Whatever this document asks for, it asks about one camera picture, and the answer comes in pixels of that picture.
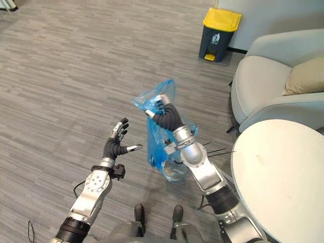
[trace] table top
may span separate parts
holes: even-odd
[[[324,242],[324,136],[265,120],[247,128],[233,151],[236,189],[265,231],[284,243]]]

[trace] blue plastic bag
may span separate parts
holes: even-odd
[[[141,110],[151,110],[154,113],[161,114],[163,110],[159,110],[156,106],[156,97],[160,94],[166,94],[171,102],[174,102],[176,96],[176,85],[173,80],[168,80],[158,84],[153,90],[146,91],[140,96],[134,98],[132,102]],[[191,122],[184,116],[182,120],[189,129],[198,135],[196,124]],[[169,181],[179,181],[187,174],[187,166],[185,166],[180,157],[180,151],[176,151],[171,155],[167,155],[164,151],[166,141],[176,142],[171,131],[158,126],[152,119],[147,119],[147,161],[152,167],[156,167],[162,175]]]

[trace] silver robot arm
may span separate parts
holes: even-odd
[[[158,97],[158,105],[165,108],[162,115],[152,111],[145,113],[162,128],[173,132],[177,144],[166,147],[168,154],[181,150],[183,163],[191,170],[203,195],[213,208],[221,228],[225,243],[247,243],[267,240],[263,230],[254,222],[242,202],[235,196],[217,167],[208,160],[205,148],[195,142],[187,125],[181,122],[180,115],[166,95]]]
[[[112,130],[106,142],[102,159],[92,166],[82,193],[76,199],[56,236],[49,241],[50,243],[81,243],[87,236],[101,210],[106,195],[111,190],[112,179],[119,180],[125,175],[125,167],[115,165],[117,156],[143,147],[141,144],[120,145],[120,141],[127,133],[127,122],[128,120],[123,118]]]

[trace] sticker label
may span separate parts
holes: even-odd
[[[215,34],[212,38],[212,44],[217,45],[220,37],[221,37],[220,33]]]

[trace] wall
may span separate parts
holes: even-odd
[[[219,0],[218,8],[242,13],[230,47],[243,50],[265,34],[324,28],[324,0]]]

